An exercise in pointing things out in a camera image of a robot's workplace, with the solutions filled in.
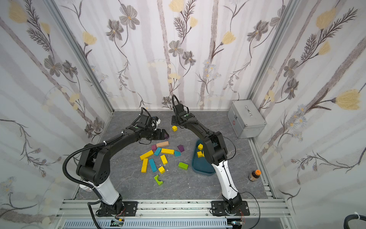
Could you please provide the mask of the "yellow rectangular block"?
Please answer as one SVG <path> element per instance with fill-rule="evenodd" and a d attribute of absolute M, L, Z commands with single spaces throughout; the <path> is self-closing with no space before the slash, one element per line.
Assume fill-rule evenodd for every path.
<path fill-rule="evenodd" d="M 163 165 L 166 165 L 168 163 L 168 160 L 165 155 L 160 156 L 160 158 L 161 158 Z"/>

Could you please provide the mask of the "yellow cube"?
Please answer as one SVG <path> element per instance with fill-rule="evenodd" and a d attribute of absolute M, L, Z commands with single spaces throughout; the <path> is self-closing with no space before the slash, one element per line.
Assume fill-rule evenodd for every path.
<path fill-rule="evenodd" d="M 203 150 L 203 145 L 202 144 L 199 144 L 198 147 L 197 147 L 199 150 Z"/>

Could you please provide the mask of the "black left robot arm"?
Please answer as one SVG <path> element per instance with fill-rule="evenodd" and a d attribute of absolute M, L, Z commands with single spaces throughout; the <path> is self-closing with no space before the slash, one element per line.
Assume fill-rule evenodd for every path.
<path fill-rule="evenodd" d="M 112 139 L 112 143 L 102 143 L 100 147 L 88 144 L 91 149 L 82 152 L 76 174 L 82 179 L 80 188 L 96 191 L 102 201 L 102 208 L 117 213 L 124 209 L 123 198 L 110 181 L 111 160 L 114 155 L 130 144 L 145 138 L 148 141 L 166 140 L 169 134 L 165 129 L 143 125 L 129 126 Z"/>

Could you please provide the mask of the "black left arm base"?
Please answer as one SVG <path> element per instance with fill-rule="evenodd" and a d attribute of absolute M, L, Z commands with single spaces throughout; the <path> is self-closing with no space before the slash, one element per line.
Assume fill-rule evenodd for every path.
<path fill-rule="evenodd" d="M 134 217 L 137 212 L 137 201 L 115 202 L 113 205 L 101 203 L 100 208 L 96 212 L 97 217 Z"/>

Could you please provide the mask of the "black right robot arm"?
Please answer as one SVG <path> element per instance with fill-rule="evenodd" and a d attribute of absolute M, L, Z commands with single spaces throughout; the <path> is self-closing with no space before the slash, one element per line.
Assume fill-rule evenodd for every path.
<path fill-rule="evenodd" d="M 241 205 L 242 198 L 228 168 L 228 150 L 223 135 L 206 128 L 182 104 L 174 105 L 173 111 L 172 125 L 192 131 L 202 141 L 205 159 L 213 166 L 219 179 L 226 211 L 233 214 Z"/>

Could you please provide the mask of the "tan long block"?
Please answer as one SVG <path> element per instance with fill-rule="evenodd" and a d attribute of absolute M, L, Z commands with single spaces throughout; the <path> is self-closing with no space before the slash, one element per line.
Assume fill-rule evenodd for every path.
<path fill-rule="evenodd" d="M 161 142 L 161 143 L 157 143 L 156 144 L 156 147 L 157 148 L 163 148 L 163 147 L 166 147 L 166 146 L 169 146 L 169 142 L 168 141 L 164 141 L 164 142 Z"/>

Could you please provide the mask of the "long yellow plank block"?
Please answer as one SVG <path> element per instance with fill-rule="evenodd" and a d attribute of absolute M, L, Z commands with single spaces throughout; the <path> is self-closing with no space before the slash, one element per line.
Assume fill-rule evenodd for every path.
<path fill-rule="evenodd" d="M 175 150 L 162 148 L 161 153 L 163 153 L 163 154 L 169 154 L 169 155 L 174 155 L 175 154 Z"/>

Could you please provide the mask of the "purple triangular block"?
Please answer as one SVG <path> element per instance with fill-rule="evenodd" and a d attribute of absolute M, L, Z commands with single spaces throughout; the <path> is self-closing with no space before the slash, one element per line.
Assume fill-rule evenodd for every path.
<path fill-rule="evenodd" d="M 185 148 L 184 148 L 183 145 L 178 145 L 177 147 L 178 147 L 178 149 L 179 149 L 180 152 L 184 152 L 185 151 Z"/>

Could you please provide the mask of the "large teal flat block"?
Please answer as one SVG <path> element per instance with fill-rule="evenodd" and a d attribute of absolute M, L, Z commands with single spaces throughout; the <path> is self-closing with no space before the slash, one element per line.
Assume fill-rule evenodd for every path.
<path fill-rule="evenodd" d="M 156 172 L 157 171 L 157 167 L 156 167 L 156 164 L 155 164 L 155 161 L 154 161 L 153 158 L 149 159 L 149 164 L 150 164 L 150 167 L 151 167 L 152 172 Z"/>

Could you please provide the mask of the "small yellow block front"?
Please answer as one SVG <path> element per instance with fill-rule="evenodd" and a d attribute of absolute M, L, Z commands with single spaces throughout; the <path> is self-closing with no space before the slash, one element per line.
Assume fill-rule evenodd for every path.
<path fill-rule="evenodd" d="M 163 166 L 161 166 L 161 167 L 159 167 L 159 172 L 161 173 L 161 174 L 164 174 L 165 173 L 165 168 L 163 167 Z"/>

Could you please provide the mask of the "green rectangular block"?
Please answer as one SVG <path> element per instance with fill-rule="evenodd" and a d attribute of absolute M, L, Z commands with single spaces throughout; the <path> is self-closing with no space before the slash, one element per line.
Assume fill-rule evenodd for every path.
<path fill-rule="evenodd" d="M 183 169 L 183 170 L 188 170 L 189 165 L 188 165 L 188 164 L 186 164 L 186 163 L 180 162 L 180 163 L 178 164 L 178 167 L 179 167 L 180 169 Z"/>

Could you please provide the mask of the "green arch block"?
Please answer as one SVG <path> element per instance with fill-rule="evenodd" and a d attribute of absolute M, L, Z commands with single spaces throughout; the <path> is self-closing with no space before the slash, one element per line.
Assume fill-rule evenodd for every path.
<path fill-rule="evenodd" d="M 154 180 L 156 181 L 158 186 L 162 186 L 164 183 L 163 181 L 160 180 L 159 175 L 154 176 Z"/>

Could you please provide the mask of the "teal plastic bin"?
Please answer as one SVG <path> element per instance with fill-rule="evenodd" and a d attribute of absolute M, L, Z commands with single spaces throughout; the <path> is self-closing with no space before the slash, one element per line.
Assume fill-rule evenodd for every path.
<path fill-rule="evenodd" d="M 211 164 L 209 164 L 206 158 L 198 157 L 197 152 L 199 149 L 197 148 L 200 144 L 202 144 L 202 140 L 197 140 L 195 144 L 195 148 L 193 151 L 193 158 L 192 158 L 192 169 L 195 173 L 204 175 L 204 176 L 212 176 L 215 175 L 216 172 Z"/>

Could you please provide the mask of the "silver aluminium first aid case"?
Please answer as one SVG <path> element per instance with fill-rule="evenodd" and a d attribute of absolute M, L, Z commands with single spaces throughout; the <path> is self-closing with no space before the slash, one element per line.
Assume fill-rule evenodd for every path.
<path fill-rule="evenodd" d="M 239 139 L 257 137 L 266 121 L 251 100 L 233 101 L 227 117 Z"/>

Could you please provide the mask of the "brown bottle orange cap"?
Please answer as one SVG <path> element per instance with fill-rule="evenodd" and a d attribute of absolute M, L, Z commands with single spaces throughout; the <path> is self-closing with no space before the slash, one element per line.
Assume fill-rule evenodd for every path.
<path fill-rule="evenodd" d="M 251 181 L 251 182 L 254 182 L 254 181 L 256 181 L 257 179 L 259 179 L 260 178 L 260 176 L 261 176 L 261 174 L 262 174 L 262 172 L 260 171 L 260 170 L 254 170 L 254 171 L 252 171 L 249 175 L 248 175 L 248 178 L 249 178 L 249 180 Z"/>

